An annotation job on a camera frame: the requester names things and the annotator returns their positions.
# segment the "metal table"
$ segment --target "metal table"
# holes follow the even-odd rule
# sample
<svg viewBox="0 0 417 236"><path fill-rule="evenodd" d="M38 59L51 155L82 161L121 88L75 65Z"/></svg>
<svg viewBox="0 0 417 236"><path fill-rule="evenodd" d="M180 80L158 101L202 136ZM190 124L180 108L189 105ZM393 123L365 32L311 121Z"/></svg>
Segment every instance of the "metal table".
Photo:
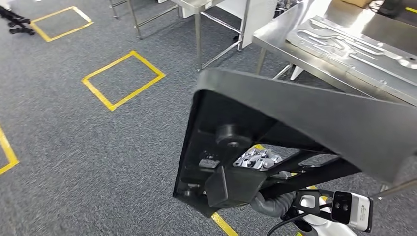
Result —
<svg viewBox="0 0 417 236"><path fill-rule="evenodd" d="M159 13L158 15L155 15L147 20L144 20L140 23L138 23L138 20L136 18L135 12L133 10L133 6L132 6L132 2L131 0L127 0L130 12L133 16L134 19L134 24L135 24L135 28L137 30L138 33L138 38L142 39L141 36L141 32L139 30L140 26L143 26L175 9L178 10L178 17L181 17L181 9L185 8L187 9L189 12L191 12L192 14L194 14L194 19L195 19L195 33L196 33L196 44L197 44L197 68L198 70L202 70L205 67L209 66L210 64L212 64L214 61L216 61L217 59L219 59L221 56L223 56L224 54L226 54L228 51L230 51L232 48L237 47L238 50L242 49L242 45L243 45L243 37L244 37L244 31L246 28L246 16L247 16L247 6L250 3L250 0L247 0L247 6L246 6L246 11L245 11L245 16L243 18L243 22L241 24L240 29L237 29L225 22L223 22L222 20L215 18L214 16L211 16L207 13L205 13L204 11L206 11L207 9L216 6L217 4L225 1L225 0L170 0L173 3L175 3L176 5L167 9L164 12ZM227 27L230 30L233 30L234 32L239 34L239 40L235 43L233 43L232 45L230 45L228 48L226 48L225 50L223 50L221 53L219 53L218 55L216 55L215 57L213 57L212 59L210 59L208 62L203 63L202 62L202 49L201 49L201 15L206 16L207 18Z"/></svg>
<svg viewBox="0 0 417 236"><path fill-rule="evenodd" d="M369 11L365 12L364 9L339 0L304 0L254 33L253 43L262 47L256 72L261 71L266 51L270 51L278 53L291 64L299 66L345 92L381 100L404 102L384 91L381 88L382 84L380 88L373 86L286 41L286 36L290 31L314 16L320 16L348 27L349 33L354 35L366 35L417 55L415 46L417 28L415 27Z"/></svg>

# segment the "gray flexible hose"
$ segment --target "gray flexible hose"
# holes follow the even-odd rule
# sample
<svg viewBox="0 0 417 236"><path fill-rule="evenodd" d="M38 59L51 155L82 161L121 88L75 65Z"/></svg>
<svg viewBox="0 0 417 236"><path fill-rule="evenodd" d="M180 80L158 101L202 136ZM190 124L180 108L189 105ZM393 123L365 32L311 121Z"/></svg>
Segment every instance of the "gray flexible hose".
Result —
<svg viewBox="0 0 417 236"><path fill-rule="evenodd" d="M258 192L255 198L250 202L250 205L259 213L279 218L288 212L295 196L296 193L291 192L279 195L276 198L265 199L262 194Z"/></svg>

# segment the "gray carpet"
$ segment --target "gray carpet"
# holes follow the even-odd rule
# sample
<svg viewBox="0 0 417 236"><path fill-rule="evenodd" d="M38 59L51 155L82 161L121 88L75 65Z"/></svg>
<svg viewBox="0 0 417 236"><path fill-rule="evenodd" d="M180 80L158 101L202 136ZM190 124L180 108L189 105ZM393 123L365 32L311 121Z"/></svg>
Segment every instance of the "gray carpet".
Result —
<svg viewBox="0 0 417 236"><path fill-rule="evenodd" d="M119 20L113 19L107 1L17 0L13 7L36 19L73 5L94 24L50 43L38 35L9 35L0 24L0 125L20 161L0 176L0 235L225 235L214 221L171 197L198 75L193 19L175 23L172 12L141 28L146 39L139 41L124 5L117 8ZM135 1L141 18L169 5ZM239 25L219 9L210 11ZM83 23L74 17L68 12L39 26L55 36ZM205 17L202 23L208 60L231 44L235 34ZM81 79L131 50L167 76L110 112ZM253 72L258 53L251 45L213 66ZM272 77L285 65L279 55L268 54L262 74ZM91 82L116 102L152 77L128 59ZM307 73L297 83L335 89ZM363 174L323 184L360 194L375 193L379 186ZM415 194L376 203L370 235L415 235ZM219 214L243 236L264 235L276 223L248 207ZM285 226L276 235L295 232Z"/></svg>

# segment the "cardboard box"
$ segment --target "cardboard box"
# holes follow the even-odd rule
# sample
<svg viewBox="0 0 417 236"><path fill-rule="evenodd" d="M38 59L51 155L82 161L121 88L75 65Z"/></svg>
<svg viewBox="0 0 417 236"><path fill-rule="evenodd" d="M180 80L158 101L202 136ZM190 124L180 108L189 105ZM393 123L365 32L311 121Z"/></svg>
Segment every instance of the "cardboard box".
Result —
<svg viewBox="0 0 417 236"><path fill-rule="evenodd" d="M358 7L362 7L362 8L368 6L368 4L372 2L372 0L342 0L342 1L356 5Z"/></svg>

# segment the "metal screw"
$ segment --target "metal screw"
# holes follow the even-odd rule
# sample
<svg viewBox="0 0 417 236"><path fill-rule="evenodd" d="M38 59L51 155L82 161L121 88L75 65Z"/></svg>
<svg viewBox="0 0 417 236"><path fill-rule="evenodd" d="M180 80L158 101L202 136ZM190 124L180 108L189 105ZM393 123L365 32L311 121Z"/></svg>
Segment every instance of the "metal screw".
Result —
<svg viewBox="0 0 417 236"><path fill-rule="evenodd" d="M236 141L233 141L233 142L228 143L227 146L232 147L232 148L237 148L239 147L239 143Z"/></svg>
<svg viewBox="0 0 417 236"><path fill-rule="evenodd" d="M185 192L184 192L184 195L185 195L186 197L191 196L191 191L190 191L190 190L185 191Z"/></svg>

